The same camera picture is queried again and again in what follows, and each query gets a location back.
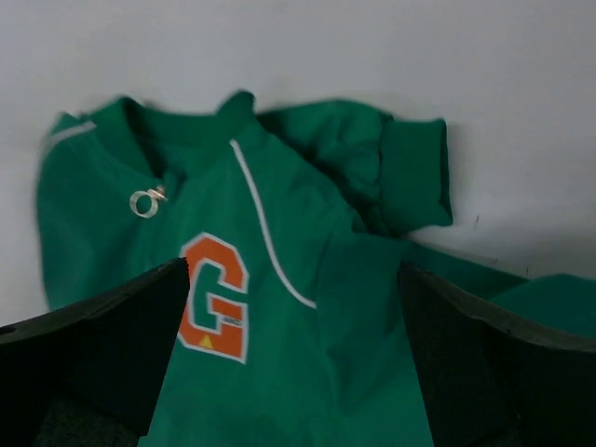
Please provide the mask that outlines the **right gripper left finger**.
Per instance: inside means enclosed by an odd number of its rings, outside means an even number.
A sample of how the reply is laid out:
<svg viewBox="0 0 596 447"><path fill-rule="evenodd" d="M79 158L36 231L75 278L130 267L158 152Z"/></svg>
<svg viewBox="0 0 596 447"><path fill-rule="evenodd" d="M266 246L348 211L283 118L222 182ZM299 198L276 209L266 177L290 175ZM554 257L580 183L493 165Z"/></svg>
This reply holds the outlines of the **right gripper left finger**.
<svg viewBox="0 0 596 447"><path fill-rule="evenodd" d="M135 446L147 435L189 292L173 259L1 329L4 446Z"/></svg>

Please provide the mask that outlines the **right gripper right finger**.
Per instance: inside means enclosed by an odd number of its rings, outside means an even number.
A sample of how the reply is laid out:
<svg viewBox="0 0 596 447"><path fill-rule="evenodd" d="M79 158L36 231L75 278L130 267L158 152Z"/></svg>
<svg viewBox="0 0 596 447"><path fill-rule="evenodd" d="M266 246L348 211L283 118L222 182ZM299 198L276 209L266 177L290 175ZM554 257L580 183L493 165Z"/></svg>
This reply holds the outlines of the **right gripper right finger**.
<svg viewBox="0 0 596 447"><path fill-rule="evenodd" d="M403 320L437 446L592 446L595 341L524 318L413 264Z"/></svg>

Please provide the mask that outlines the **green jacket white lining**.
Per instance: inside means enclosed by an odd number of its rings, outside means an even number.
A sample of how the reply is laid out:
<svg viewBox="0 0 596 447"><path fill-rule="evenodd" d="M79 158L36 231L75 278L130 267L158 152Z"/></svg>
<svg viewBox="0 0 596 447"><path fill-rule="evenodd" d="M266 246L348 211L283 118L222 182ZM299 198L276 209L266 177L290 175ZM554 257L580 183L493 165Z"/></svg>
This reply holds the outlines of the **green jacket white lining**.
<svg viewBox="0 0 596 447"><path fill-rule="evenodd" d="M62 115L36 194L51 309L175 256L190 291L144 446L428 446L402 261L593 337L595 284L529 280L407 240L449 226L447 127L323 101L210 115L128 97Z"/></svg>

